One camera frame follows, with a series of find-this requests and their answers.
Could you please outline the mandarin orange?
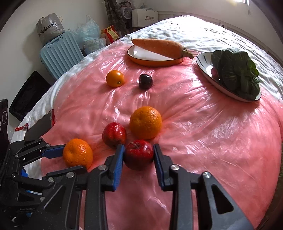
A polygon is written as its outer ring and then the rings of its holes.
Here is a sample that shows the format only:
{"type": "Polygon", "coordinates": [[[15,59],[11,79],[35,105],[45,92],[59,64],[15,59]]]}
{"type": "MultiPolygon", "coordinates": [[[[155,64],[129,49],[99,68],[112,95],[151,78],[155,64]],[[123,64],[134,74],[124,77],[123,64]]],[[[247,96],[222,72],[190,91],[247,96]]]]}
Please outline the mandarin orange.
{"type": "Polygon", "coordinates": [[[68,167],[83,166],[89,169],[93,162],[93,151],[82,139],[71,139],[63,149],[63,160],[68,167]]]}

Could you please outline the dark red apple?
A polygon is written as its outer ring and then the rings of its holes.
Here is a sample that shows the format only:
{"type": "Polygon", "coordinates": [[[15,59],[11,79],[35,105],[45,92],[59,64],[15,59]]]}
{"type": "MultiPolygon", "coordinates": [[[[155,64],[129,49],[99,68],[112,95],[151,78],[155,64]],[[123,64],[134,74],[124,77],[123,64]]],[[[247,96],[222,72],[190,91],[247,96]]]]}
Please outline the dark red apple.
{"type": "Polygon", "coordinates": [[[153,162],[154,151],[149,142],[135,140],[126,146],[123,158],[128,168],[143,171],[153,162]]]}

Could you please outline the shiny red apple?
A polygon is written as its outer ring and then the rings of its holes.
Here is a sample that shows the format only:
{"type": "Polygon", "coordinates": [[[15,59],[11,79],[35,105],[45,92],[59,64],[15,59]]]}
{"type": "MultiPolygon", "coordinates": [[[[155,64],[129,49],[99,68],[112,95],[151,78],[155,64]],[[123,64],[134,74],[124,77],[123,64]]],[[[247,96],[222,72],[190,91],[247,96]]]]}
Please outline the shiny red apple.
{"type": "Polygon", "coordinates": [[[102,140],[107,146],[112,149],[116,149],[119,144],[126,145],[126,129],[120,123],[109,123],[102,133],[102,140]]]}

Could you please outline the large orange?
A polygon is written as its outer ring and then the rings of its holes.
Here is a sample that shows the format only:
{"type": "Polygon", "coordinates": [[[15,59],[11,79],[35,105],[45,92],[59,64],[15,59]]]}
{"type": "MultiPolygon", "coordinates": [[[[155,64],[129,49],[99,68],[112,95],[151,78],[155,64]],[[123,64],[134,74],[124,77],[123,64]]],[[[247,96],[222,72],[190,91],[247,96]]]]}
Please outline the large orange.
{"type": "Polygon", "coordinates": [[[153,139],[162,129],[162,117],[155,108],[143,106],[131,115],[129,128],[137,139],[153,139]]]}

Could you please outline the small smooth orange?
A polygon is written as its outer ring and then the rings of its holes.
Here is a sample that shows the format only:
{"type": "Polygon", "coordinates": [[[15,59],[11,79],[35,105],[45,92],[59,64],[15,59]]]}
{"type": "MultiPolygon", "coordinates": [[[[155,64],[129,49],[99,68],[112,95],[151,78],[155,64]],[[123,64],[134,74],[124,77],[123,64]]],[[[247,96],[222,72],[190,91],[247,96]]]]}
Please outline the small smooth orange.
{"type": "Polygon", "coordinates": [[[106,83],[113,88],[120,87],[125,83],[124,75],[118,70],[110,71],[106,76],[106,83]]]}

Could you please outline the dark purple plum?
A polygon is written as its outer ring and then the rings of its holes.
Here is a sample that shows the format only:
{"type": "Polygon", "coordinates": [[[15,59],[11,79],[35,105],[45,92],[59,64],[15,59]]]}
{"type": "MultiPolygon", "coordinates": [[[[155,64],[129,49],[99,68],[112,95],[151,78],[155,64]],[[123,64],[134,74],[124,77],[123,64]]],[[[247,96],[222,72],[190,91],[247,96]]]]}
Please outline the dark purple plum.
{"type": "Polygon", "coordinates": [[[148,90],[153,85],[153,78],[147,74],[139,76],[139,87],[143,90],[148,90]]]}

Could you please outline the black smartphone red case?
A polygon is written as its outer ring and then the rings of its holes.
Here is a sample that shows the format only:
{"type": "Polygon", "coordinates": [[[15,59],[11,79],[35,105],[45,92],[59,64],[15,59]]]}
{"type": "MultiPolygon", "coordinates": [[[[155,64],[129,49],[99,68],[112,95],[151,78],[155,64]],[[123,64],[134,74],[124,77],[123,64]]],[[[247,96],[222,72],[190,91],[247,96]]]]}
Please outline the black smartphone red case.
{"type": "Polygon", "coordinates": [[[42,137],[55,124],[54,110],[51,109],[35,124],[33,124],[25,133],[24,141],[35,141],[42,137]]]}

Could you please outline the red zipper pull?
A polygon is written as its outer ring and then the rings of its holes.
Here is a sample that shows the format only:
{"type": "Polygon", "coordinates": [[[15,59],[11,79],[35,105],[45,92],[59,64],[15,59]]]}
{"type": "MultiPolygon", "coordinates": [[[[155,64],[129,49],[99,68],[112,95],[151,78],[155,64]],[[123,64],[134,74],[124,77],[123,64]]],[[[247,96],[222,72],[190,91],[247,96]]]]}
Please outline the red zipper pull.
{"type": "Polygon", "coordinates": [[[23,126],[16,127],[16,128],[15,128],[15,132],[16,132],[16,131],[21,131],[21,130],[23,130],[23,131],[27,131],[27,130],[28,130],[28,128],[29,128],[29,124],[28,124],[28,123],[26,123],[26,124],[25,124],[25,125],[23,125],[23,126]]]}

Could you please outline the black flat panel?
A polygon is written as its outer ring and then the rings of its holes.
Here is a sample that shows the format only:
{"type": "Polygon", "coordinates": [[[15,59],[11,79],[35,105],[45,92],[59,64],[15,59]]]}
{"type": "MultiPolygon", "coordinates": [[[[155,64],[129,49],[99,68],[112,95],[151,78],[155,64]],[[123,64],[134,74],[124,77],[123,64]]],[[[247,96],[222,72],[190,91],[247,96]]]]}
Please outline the black flat panel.
{"type": "Polygon", "coordinates": [[[19,121],[23,121],[27,113],[31,111],[50,87],[51,85],[35,70],[11,103],[10,114],[19,121]]]}

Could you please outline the pink plastic sheet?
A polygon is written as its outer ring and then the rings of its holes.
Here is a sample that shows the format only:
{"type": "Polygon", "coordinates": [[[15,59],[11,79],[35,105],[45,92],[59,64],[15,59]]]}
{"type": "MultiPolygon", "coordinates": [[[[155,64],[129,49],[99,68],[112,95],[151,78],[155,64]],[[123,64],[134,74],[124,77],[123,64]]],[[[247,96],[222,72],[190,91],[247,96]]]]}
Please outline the pink plastic sheet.
{"type": "Polygon", "coordinates": [[[68,78],[56,96],[56,121],[44,140],[59,145],[83,139],[93,150],[95,168],[114,153],[102,141],[106,125],[128,127],[136,109],[151,106],[163,120],[152,142],[188,171],[211,172],[257,227],[280,172],[282,103],[266,90],[254,103],[234,100],[212,86],[194,60],[167,68],[138,66],[128,59],[128,48],[112,44],[68,78]],[[106,83],[112,70],[124,75],[120,87],[106,83]],[[148,90],[139,87],[141,74],[153,78],[148,90]]]}

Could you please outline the light blue suitcase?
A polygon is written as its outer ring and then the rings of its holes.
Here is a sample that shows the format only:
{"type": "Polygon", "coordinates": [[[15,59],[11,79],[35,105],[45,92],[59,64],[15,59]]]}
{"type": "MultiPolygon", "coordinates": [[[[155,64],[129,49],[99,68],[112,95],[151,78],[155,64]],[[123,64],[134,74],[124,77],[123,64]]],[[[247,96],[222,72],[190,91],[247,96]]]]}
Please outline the light blue suitcase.
{"type": "Polygon", "coordinates": [[[50,75],[58,80],[83,59],[83,54],[71,32],[65,32],[46,43],[39,52],[41,62],[50,75]]]}

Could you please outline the white plastic bag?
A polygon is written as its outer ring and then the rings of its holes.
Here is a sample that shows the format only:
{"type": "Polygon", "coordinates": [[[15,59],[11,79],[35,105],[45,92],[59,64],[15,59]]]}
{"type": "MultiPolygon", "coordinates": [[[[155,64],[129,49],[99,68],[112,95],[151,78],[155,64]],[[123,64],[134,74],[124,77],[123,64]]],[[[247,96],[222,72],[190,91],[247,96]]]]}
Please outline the white plastic bag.
{"type": "Polygon", "coordinates": [[[92,52],[95,52],[101,48],[104,48],[105,46],[106,46],[105,38],[90,39],[84,43],[83,50],[86,55],[89,55],[92,52]]]}

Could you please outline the grey stuffed bag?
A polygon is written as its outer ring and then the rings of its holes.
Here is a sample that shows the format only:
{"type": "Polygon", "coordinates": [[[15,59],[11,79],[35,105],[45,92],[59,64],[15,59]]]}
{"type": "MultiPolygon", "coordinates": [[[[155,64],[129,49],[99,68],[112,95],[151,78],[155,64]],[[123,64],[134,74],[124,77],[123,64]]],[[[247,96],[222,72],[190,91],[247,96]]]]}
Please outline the grey stuffed bag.
{"type": "Polygon", "coordinates": [[[36,31],[43,46],[65,33],[65,29],[55,13],[40,18],[36,24],[36,31]]]}

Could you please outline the blue plastic bag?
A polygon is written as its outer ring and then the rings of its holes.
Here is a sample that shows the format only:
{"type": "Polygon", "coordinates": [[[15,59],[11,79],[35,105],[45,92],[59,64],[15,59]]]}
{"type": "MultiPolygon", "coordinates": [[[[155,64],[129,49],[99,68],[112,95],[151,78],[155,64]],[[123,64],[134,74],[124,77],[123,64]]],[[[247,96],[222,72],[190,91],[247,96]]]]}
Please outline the blue plastic bag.
{"type": "Polygon", "coordinates": [[[78,27],[76,30],[68,29],[74,37],[82,50],[86,41],[96,40],[101,37],[101,30],[98,24],[93,20],[93,18],[88,14],[86,16],[86,23],[78,27]]]}

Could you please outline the orange rimmed white plate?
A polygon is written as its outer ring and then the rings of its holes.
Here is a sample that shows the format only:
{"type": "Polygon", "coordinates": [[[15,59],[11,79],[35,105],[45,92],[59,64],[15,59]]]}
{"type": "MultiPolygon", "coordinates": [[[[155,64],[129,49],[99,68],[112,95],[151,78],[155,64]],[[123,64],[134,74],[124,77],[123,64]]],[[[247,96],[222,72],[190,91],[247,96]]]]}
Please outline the orange rimmed white plate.
{"type": "Polygon", "coordinates": [[[136,45],[132,45],[127,50],[129,59],[138,65],[146,67],[169,67],[178,65],[184,61],[184,58],[172,59],[163,55],[142,49],[136,45]]]}

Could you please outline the red yellow snack bag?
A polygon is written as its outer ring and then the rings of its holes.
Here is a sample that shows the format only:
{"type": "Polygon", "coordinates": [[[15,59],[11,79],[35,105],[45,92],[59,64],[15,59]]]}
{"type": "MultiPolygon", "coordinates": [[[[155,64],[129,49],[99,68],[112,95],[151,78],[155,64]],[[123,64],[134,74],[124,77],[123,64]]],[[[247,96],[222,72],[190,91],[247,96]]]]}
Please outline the red yellow snack bag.
{"type": "Polygon", "coordinates": [[[113,25],[101,30],[101,37],[106,39],[106,44],[110,45],[120,39],[113,25]]]}

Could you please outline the pink radish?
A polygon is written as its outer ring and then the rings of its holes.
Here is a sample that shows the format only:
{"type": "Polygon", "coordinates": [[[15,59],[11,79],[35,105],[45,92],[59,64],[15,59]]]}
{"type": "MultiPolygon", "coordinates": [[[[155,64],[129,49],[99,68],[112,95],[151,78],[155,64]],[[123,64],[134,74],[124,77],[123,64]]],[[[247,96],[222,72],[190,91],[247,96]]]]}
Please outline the pink radish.
{"type": "Polygon", "coordinates": [[[212,78],[214,78],[215,80],[218,80],[219,79],[219,76],[218,76],[218,73],[217,73],[217,70],[216,68],[212,68],[211,69],[211,74],[212,74],[212,78]]]}

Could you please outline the green leafy vegetable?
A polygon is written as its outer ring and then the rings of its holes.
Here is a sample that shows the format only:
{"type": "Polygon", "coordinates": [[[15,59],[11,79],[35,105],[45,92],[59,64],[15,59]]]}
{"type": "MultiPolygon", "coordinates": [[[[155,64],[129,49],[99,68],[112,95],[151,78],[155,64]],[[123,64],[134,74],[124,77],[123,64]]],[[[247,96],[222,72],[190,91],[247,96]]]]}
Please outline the green leafy vegetable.
{"type": "Polygon", "coordinates": [[[220,85],[245,100],[255,101],[260,93],[259,71],[246,51],[215,50],[211,63],[220,85]]]}

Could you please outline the black striped white plate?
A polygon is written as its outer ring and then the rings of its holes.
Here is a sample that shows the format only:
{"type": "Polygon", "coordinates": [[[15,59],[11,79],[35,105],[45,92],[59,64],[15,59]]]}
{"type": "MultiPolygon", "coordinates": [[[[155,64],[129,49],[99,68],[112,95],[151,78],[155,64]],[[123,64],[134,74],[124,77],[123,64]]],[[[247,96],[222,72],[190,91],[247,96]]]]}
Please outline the black striped white plate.
{"type": "Polygon", "coordinates": [[[249,102],[259,101],[261,99],[261,91],[255,97],[254,100],[246,100],[246,99],[238,96],[237,94],[234,94],[230,90],[227,90],[222,85],[220,85],[218,83],[218,81],[216,81],[212,77],[211,71],[212,71],[213,66],[212,66],[211,55],[212,55],[212,52],[203,52],[203,53],[200,53],[200,54],[198,54],[196,56],[196,63],[198,65],[199,69],[201,70],[202,74],[204,75],[204,77],[207,79],[207,81],[209,81],[209,83],[211,83],[215,88],[217,88],[219,91],[221,91],[225,95],[227,95],[227,96],[229,96],[231,98],[234,98],[234,99],[236,99],[238,101],[249,103],[249,102]]]}

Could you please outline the carrot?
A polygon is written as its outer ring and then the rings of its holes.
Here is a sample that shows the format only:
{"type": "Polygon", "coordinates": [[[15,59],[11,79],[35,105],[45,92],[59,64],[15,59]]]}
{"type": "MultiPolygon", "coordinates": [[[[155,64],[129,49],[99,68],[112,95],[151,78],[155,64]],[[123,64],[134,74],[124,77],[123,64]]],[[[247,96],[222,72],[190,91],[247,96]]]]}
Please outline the carrot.
{"type": "Polygon", "coordinates": [[[194,59],[194,55],[190,53],[182,44],[162,39],[141,39],[134,38],[132,43],[147,51],[157,53],[167,58],[179,59],[182,57],[188,57],[194,59]]]}

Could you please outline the plaid hanging cloth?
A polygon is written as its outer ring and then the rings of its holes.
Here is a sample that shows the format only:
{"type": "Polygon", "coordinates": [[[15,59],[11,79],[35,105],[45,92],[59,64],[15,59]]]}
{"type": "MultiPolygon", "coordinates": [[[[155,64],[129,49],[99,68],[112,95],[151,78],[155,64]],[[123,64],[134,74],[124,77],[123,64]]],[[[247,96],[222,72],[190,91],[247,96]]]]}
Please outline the plaid hanging cloth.
{"type": "Polygon", "coordinates": [[[121,37],[127,34],[126,24],[122,18],[119,6],[116,0],[104,0],[107,19],[110,26],[114,26],[121,37]]]}

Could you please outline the small grey fan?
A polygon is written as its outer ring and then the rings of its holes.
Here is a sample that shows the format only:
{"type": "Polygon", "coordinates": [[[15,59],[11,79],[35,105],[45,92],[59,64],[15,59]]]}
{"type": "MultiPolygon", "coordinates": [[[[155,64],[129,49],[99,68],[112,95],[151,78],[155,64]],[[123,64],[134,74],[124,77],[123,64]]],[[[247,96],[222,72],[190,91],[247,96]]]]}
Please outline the small grey fan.
{"type": "Polygon", "coordinates": [[[132,18],[132,8],[129,6],[121,7],[120,13],[124,20],[130,20],[132,18]]]}

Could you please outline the white cardboard box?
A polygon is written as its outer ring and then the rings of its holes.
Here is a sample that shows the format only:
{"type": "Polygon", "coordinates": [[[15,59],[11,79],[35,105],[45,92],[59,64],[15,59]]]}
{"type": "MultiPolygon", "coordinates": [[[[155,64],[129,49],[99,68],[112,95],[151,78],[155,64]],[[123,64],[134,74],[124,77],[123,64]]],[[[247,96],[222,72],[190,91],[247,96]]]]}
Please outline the white cardboard box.
{"type": "Polygon", "coordinates": [[[158,12],[146,9],[132,10],[132,27],[147,27],[158,22],[158,12]]]}

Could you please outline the white duvet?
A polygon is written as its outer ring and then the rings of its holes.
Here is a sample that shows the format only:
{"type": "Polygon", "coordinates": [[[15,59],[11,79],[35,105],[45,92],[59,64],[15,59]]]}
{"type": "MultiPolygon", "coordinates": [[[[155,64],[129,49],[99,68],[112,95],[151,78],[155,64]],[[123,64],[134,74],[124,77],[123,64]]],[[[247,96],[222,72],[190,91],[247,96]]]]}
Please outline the white duvet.
{"type": "MultiPolygon", "coordinates": [[[[234,32],[192,16],[179,16],[126,35],[115,43],[123,43],[130,47],[132,39],[148,37],[177,41],[198,52],[230,47],[246,51],[259,69],[261,93],[266,90],[282,103],[282,67],[263,50],[234,32]]],[[[81,72],[107,48],[89,54],[69,72],[66,72],[36,103],[22,123],[32,126],[45,113],[54,109],[56,96],[68,78],[81,72]]]]}

